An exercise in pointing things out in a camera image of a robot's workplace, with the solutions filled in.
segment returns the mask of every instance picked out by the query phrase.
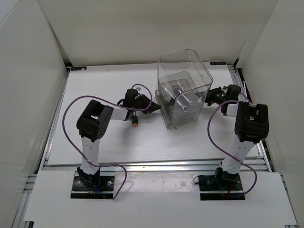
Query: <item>cable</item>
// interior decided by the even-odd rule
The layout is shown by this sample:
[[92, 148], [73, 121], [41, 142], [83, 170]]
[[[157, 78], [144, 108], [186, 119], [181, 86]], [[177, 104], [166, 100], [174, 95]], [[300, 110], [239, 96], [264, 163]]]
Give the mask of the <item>cable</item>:
[[119, 102], [117, 102], [117, 104], [120, 105], [121, 102], [123, 102], [123, 101], [124, 101], [124, 99], [122, 98], [122, 99], [119, 100]]
[[98, 186], [100, 185], [100, 180], [98, 180], [98, 185], [97, 185], [97, 187], [96, 188], [94, 188], [94, 189], [89, 189], [88, 187], [86, 187], [87, 189], [89, 189], [91, 192], [93, 192], [93, 191], [95, 191], [97, 188], [98, 188]]
[[124, 166], [122, 166], [122, 165], [120, 165], [120, 164], [115, 164], [115, 163], [108, 164], [108, 165], [99, 165], [99, 164], [96, 165], [96, 164], [91, 163], [91, 162], [88, 160], [88, 158], [81, 152], [81, 150], [72, 142], [72, 140], [71, 140], [70, 137], [68, 136], [67, 130], [66, 130], [66, 126], [65, 126], [65, 120], [66, 120], [67, 112], [68, 112], [68, 110], [70, 109], [70, 107], [71, 107], [76, 101], [78, 101], [78, 100], [80, 100], [80, 99], [82, 99], [82, 98], [94, 98], [94, 99], [97, 99], [97, 100], [106, 102], [106, 103], [108, 103], [108, 104], [110, 104], [110, 105], [113, 105], [113, 106], [116, 106], [116, 107], [119, 107], [119, 108], [124, 108], [124, 109], [131, 110], [131, 111], [146, 111], [148, 108], [150, 108], [150, 106], [151, 106], [151, 104], [152, 104], [152, 93], [151, 93], [151, 91], [150, 91], [146, 86], [144, 86], [144, 85], [142, 85], [142, 84], [135, 84], [135, 85], [132, 86], [132, 88], [133, 88], [134, 86], [136, 86], [136, 85], [137, 85], [137, 86], [142, 86], [142, 87], [144, 87], [144, 88], [149, 92], [149, 94], [150, 94], [150, 97], [151, 97], [150, 103], [149, 103], [149, 105], [148, 105], [146, 108], [144, 108], [144, 109], [127, 108], [127, 107], [124, 107], [124, 106], [117, 105], [117, 104], [114, 104], [114, 103], [112, 103], [112, 102], [109, 102], [109, 101], [107, 101], [107, 100], [104, 100], [104, 99], [102, 99], [102, 98], [100, 98], [100, 97], [97, 97], [97, 96], [84, 95], [84, 96], [80, 96], [80, 97], [74, 99], [74, 100], [67, 106], [67, 108], [66, 108], [66, 110], [65, 110], [65, 112], [64, 112], [64, 114], [63, 114], [63, 117], [62, 117], [62, 129], [63, 129], [63, 132], [64, 132], [64, 134], [65, 134], [67, 140], [68, 140], [68, 141], [71, 143], [71, 145], [72, 145], [72, 146], [81, 154], [81, 156], [87, 161], [87, 163], [89, 163], [89, 164], [92, 165], [93, 167], [98, 167], [98, 168], [104, 168], [104, 167], [120, 167], [120, 168], [123, 169], [123, 171], [124, 171], [124, 173], [125, 173], [124, 180], [123, 180], [121, 186], [119, 187], [119, 189], [118, 189], [116, 195], [113, 196], [113, 198], [112, 198], [113, 200], [118, 196], [118, 194], [119, 194], [120, 190], [122, 189], [122, 187], [123, 187], [125, 181], [127, 180], [127, 170], [125, 169]]
[[223, 193], [222, 196], [228, 195], [232, 191], [232, 185], [230, 186], [230, 190], [227, 193]]
[[248, 97], [247, 97], [245, 94], [243, 94], [242, 92], [241, 92], [241, 94], [242, 94], [243, 97], [245, 97], [245, 99], [246, 99], [249, 103], [251, 103], [251, 101], [248, 99]]
[[199, 184], [199, 182], [194, 182], [195, 178], [197, 178], [197, 177], [199, 177], [199, 176], [204, 176], [204, 177], [206, 177], [206, 178], [208, 178], [208, 179], [210, 179], [210, 180], [215, 181], [215, 179], [212, 178], [212, 177], [209, 177], [209, 176], [206, 176], [206, 175], [198, 175], [198, 176], [196, 176], [196, 177], [193, 178], [193, 183], [194, 183], [194, 184]]
[[237, 159], [236, 157], [232, 156], [230, 153], [228, 153], [227, 151], [223, 150], [223, 149], [220, 148], [218, 145], [216, 145], [215, 142], [212, 140], [211, 135], [210, 135], [210, 124], [211, 124], [212, 118], [214, 117], [215, 113], [216, 113], [222, 106], [224, 106], [225, 104], [229, 104], [229, 103], [235, 103], [235, 104], [237, 104], [238, 101], [234, 101], [234, 100], [225, 101], [225, 102], [221, 103], [221, 104], [213, 111], [213, 113], [211, 114], [211, 116], [210, 116], [210, 118], [209, 118], [209, 121], [208, 121], [208, 125], [207, 125], [207, 134], [208, 134], [209, 140], [211, 141], [211, 143], [212, 143], [217, 149], [219, 149], [220, 151], [222, 151], [224, 154], [228, 155], [230, 158], [236, 160], [236, 161], [239, 162], [241, 165], [244, 165], [244, 166], [246, 166], [247, 168], [249, 168], [250, 170], [253, 171], [253, 173], [254, 173], [254, 175], [255, 175], [255, 180], [254, 180], [252, 186], [250, 187], [250, 189], [248, 189], [246, 192], [244, 192], [244, 193], [242, 193], [242, 194], [240, 194], [240, 195], [237, 195], [237, 197], [240, 197], [240, 196], [246, 195], [247, 193], [249, 193], [249, 192], [254, 188], [254, 186], [255, 186], [256, 183], [257, 183], [257, 182], [256, 182], [256, 181], [257, 181], [257, 172], [256, 172], [252, 167], [250, 167], [249, 165], [240, 162], [239, 159]]
[[101, 191], [101, 192], [102, 192], [102, 189], [103, 189], [103, 187], [98, 188], [98, 189], [95, 189], [95, 190], [91, 190], [91, 191], [89, 191], [89, 193], [92, 194], [92, 193], [98, 192], [98, 191]]

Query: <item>white wall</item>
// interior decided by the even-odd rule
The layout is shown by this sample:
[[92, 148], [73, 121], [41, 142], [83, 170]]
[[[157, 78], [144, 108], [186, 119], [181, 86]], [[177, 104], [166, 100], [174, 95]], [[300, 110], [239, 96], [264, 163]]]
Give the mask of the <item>white wall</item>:
[[20, 0], [3, 18], [0, 24], [0, 227], [6, 228], [14, 220], [28, 174], [35, 170], [41, 158], [67, 72], [36, 0]]
[[17, 4], [18, 0], [1, 0], [0, 1], [0, 24]]
[[254, 102], [268, 104], [267, 145], [304, 227], [304, 1], [280, 0], [243, 67]]
[[233, 64], [242, 47], [246, 59], [277, 0], [38, 2], [76, 66], [156, 62], [182, 48]]

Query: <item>black mounting plate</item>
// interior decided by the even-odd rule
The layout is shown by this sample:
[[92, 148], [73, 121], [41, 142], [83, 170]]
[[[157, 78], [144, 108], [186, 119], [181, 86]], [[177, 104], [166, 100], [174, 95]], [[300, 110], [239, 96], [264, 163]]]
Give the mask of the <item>black mounting plate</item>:
[[71, 197], [73, 199], [111, 199], [113, 198], [115, 176], [100, 176], [102, 191], [90, 193], [92, 189], [85, 187], [79, 176], [74, 176]]
[[240, 177], [232, 185], [219, 185], [215, 182], [215, 176], [198, 176], [200, 200], [244, 200], [243, 187]]

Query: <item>robotic arm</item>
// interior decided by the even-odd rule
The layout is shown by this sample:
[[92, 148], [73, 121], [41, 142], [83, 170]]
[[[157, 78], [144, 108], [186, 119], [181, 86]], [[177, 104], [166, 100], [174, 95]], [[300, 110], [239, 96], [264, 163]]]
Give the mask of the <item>robotic arm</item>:
[[[81, 136], [83, 154], [93, 164], [98, 164], [100, 139], [104, 136], [110, 120], [132, 120], [132, 124], [136, 126], [138, 124], [136, 112], [130, 109], [145, 109], [151, 101], [145, 95], [139, 94], [138, 90], [128, 89], [125, 98], [118, 104], [121, 102], [129, 109], [113, 108], [91, 100], [77, 121], [76, 126]], [[160, 105], [152, 102], [143, 113], [149, 114], [160, 108]], [[82, 159], [77, 172], [82, 184], [89, 190], [95, 190], [100, 186], [100, 168], [90, 165], [86, 159]]]
[[[238, 101], [238, 96], [241, 91], [239, 86], [229, 85], [223, 89], [227, 89], [227, 92], [225, 93], [221, 87], [208, 92], [205, 101], [208, 106], [213, 103], [222, 104], [229, 100]], [[228, 103], [222, 106], [221, 112], [225, 116], [236, 118], [234, 129], [236, 136], [229, 154], [237, 159], [237, 161], [232, 157], [227, 157], [216, 169], [215, 176], [199, 176], [201, 191], [218, 192], [223, 189], [223, 186], [230, 186], [230, 191], [242, 190], [239, 177], [241, 163], [245, 160], [255, 144], [259, 143], [260, 140], [266, 138], [268, 135], [268, 107], [265, 104], [250, 104], [241, 101], [238, 102], [238, 104]], [[201, 194], [201, 199], [209, 200], [210, 198]]]

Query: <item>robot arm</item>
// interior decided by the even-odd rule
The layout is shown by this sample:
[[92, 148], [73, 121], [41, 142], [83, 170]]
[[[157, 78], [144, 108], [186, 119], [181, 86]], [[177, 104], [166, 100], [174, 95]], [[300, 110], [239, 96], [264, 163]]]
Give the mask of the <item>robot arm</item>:
[[250, 104], [239, 102], [229, 104], [227, 116], [235, 116], [236, 123], [234, 132], [236, 137], [230, 148], [231, 157], [225, 158], [220, 167], [216, 170], [216, 180], [218, 182], [234, 183], [237, 180], [241, 162], [243, 162], [249, 151], [268, 135], [268, 108], [265, 104]]
[[[145, 109], [150, 99], [139, 94], [136, 89], [128, 89], [125, 98], [120, 100], [123, 106], [110, 107], [91, 100], [77, 121], [77, 129], [81, 136], [82, 151], [86, 158], [93, 164], [98, 164], [99, 143], [104, 136], [110, 120], [132, 120], [133, 125], [138, 123], [135, 111], [130, 109]], [[152, 113], [161, 107], [152, 102], [151, 106], [143, 111], [144, 114]], [[88, 189], [96, 189], [100, 185], [100, 168], [94, 167], [82, 158], [82, 164], [77, 168], [81, 182]]]

